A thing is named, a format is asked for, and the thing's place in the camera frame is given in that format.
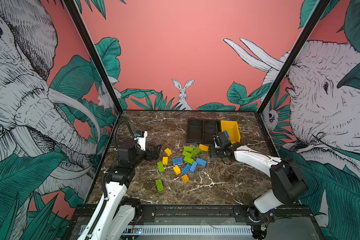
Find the black bin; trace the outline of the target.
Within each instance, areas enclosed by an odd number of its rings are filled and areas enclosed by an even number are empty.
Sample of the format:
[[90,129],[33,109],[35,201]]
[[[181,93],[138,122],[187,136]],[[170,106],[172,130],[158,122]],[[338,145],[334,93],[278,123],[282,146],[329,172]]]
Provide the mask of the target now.
[[204,121],[198,119],[189,119],[186,142],[202,144],[203,141],[204,141]]
[[221,121],[205,120],[204,123],[204,144],[213,144],[214,136],[221,132]]

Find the yellow plastic bin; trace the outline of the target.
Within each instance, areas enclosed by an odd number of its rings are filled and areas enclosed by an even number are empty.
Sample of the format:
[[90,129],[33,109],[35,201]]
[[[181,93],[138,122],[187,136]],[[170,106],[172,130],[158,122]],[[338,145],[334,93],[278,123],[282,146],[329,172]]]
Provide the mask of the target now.
[[241,135],[238,122],[221,120],[221,128],[223,132],[227,132],[232,144],[240,143]]

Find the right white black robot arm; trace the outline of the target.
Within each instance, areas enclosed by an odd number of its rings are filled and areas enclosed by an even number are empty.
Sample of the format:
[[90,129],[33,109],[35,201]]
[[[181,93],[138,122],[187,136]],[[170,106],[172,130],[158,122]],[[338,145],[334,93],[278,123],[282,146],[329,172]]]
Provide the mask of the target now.
[[240,143],[231,143],[225,133],[214,135],[216,153],[220,157],[233,157],[249,165],[271,179],[272,189],[256,198],[247,210],[253,222],[260,222],[269,211],[293,204],[306,193],[309,185],[296,161],[292,158],[278,158],[252,150]]

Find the green lego top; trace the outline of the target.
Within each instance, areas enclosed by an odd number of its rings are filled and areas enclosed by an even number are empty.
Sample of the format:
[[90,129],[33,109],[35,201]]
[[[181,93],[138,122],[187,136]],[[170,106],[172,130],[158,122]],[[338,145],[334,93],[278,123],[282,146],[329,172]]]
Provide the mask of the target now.
[[194,150],[194,148],[193,147],[188,147],[188,146],[184,146],[184,151],[186,151],[186,152],[192,152]]
[[200,148],[195,148],[191,154],[192,154],[192,157],[197,157],[200,153],[201,153],[201,149]]

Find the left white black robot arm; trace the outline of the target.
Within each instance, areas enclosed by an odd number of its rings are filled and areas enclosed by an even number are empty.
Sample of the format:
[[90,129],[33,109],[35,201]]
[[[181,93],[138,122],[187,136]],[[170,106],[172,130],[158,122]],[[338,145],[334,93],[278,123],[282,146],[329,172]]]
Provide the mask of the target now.
[[142,160],[158,160],[161,145],[143,149],[138,140],[122,143],[117,148],[117,164],[110,167],[102,181],[103,195],[79,240],[118,240],[130,223],[142,219],[141,201],[125,198]]

